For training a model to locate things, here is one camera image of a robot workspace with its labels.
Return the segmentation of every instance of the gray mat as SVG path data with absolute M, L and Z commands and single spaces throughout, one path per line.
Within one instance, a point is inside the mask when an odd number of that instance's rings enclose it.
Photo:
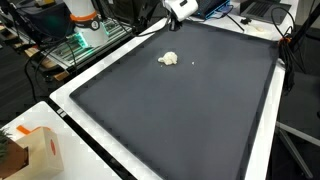
M 277 59 L 273 44 L 184 23 L 71 97 L 164 179 L 242 179 Z M 177 65 L 157 62 L 167 51 Z

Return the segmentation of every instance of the white table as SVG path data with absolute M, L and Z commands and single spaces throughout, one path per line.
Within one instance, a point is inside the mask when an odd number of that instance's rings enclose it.
M 8 133 L 12 134 L 11 138 L 17 140 L 24 136 L 16 130 L 19 125 L 29 130 L 46 126 L 57 134 L 64 171 L 52 180 L 121 180 L 45 102 L 36 104 L 3 128 L 8 128 Z
M 289 0 L 282 0 L 283 3 L 288 3 Z M 295 17 L 298 0 L 290 0 L 292 7 L 290 13 Z M 237 15 L 230 15 L 237 22 L 240 22 L 241 17 Z M 162 28 L 166 20 L 161 20 L 145 32 L 151 32 Z M 235 32 L 241 32 L 239 27 L 235 25 L 230 19 L 223 18 L 219 20 L 209 20 L 205 24 L 229 29 Z M 264 32 L 258 32 L 249 26 L 243 26 L 246 34 L 254 35 L 264 39 L 279 40 L 280 35 L 272 24 L 253 21 L 252 24 L 258 25 L 264 29 Z M 287 16 L 280 26 L 284 32 L 288 26 L 292 25 L 291 19 Z M 50 95 L 50 98 L 58 104 L 72 119 L 76 121 L 82 128 L 85 129 L 98 143 L 103 146 L 115 159 L 117 159 L 130 173 L 137 179 L 151 180 L 160 179 L 151 169 L 144 165 L 137 157 L 129 152 L 123 145 L 120 144 L 114 137 L 105 131 L 99 124 L 97 124 L 89 115 L 87 115 L 76 103 L 69 97 L 70 93 L 84 84 L 86 81 L 97 75 L 106 67 L 117 61 L 123 55 L 134 49 L 140 43 L 148 39 L 150 36 L 134 38 L 113 53 L 103 58 L 97 64 L 74 78 L 69 83 L 62 86 L 60 89 Z M 253 144 L 253 149 L 246 172 L 246 180 L 263 180 L 266 177 L 268 161 L 271 151 L 272 139 L 275 130 L 276 117 L 280 102 L 282 85 L 285 71 L 277 64 L 275 72 L 272 77 L 271 85 L 268 91 L 265 106 L 262 112 L 262 117 L 256 134 L 256 139 Z

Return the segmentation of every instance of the white crumpled object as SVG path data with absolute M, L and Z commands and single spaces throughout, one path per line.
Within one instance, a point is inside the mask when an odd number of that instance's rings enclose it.
M 158 59 L 158 62 L 164 63 L 169 66 L 178 63 L 178 56 L 174 52 L 167 52 L 163 57 Z

